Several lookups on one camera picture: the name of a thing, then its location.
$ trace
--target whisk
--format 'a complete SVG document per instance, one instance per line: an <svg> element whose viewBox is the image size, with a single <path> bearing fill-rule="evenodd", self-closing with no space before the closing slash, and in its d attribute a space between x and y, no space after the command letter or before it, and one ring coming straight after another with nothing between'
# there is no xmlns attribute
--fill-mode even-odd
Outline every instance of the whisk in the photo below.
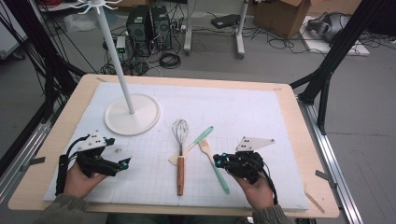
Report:
<svg viewBox="0 0 396 224"><path fill-rule="evenodd" d="M184 190L183 143L189 133L189 124L184 119L177 119L172 126L172 131L179 146L179 157L177 158L177 195L181 196Z"/></svg>

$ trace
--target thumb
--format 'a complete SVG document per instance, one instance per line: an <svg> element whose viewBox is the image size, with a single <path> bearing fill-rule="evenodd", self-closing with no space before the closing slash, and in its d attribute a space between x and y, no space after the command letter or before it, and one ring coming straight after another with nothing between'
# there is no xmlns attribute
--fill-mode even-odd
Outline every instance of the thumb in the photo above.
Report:
<svg viewBox="0 0 396 224"><path fill-rule="evenodd" d="M96 175L92 178L90 178L90 182L91 184L93 184L94 186L98 185L100 182L102 182L102 180L106 179L107 175Z"/></svg>
<svg viewBox="0 0 396 224"><path fill-rule="evenodd" d="M239 186L241 186L241 189L245 190L249 188L250 184L244 178L237 176L233 176L233 178L238 182Z"/></svg>

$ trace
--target hand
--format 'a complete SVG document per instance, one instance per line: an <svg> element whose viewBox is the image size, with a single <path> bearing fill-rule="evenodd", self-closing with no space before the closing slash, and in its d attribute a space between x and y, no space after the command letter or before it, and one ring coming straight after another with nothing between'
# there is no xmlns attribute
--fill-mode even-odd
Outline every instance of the hand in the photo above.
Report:
<svg viewBox="0 0 396 224"><path fill-rule="evenodd" d="M233 177L247 196L247 202L255 209L263 209L274 206L273 192L270 189L268 182L264 178L251 185L248 180Z"/></svg>
<svg viewBox="0 0 396 224"><path fill-rule="evenodd" d="M106 177L106 175L95 175L89 178L81 172L78 164L75 162L67 172L64 194L81 199L85 198Z"/></svg>

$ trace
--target wooden spatula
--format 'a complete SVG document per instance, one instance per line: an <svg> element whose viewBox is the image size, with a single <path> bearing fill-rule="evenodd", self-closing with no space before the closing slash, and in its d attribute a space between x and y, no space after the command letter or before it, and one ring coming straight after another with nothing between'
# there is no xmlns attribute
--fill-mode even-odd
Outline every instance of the wooden spatula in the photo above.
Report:
<svg viewBox="0 0 396 224"><path fill-rule="evenodd" d="M210 145L207 143L206 139L201 140L199 143L199 147L201 148L201 150L207 155L207 157L210 159L210 163L212 163L213 169L216 172L216 175L218 176L218 179L224 189L224 191L229 194L230 193L230 189L228 188L227 182L225 182L224 177L222 176L220 170L216 167L215 165L215 161L213 160L213 156L210 153Z"/></svg>

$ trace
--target whisk handle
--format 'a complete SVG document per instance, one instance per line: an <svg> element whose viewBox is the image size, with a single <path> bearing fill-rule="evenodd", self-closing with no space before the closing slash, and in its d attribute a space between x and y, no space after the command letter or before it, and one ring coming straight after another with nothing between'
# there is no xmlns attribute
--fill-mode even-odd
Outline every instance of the whisk handle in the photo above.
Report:
<svg viewBox="0 0 396 224"><path fill-rule="evenodd" d="M177 158L177 195L183 195L184 190L184 157Z"/></svg>

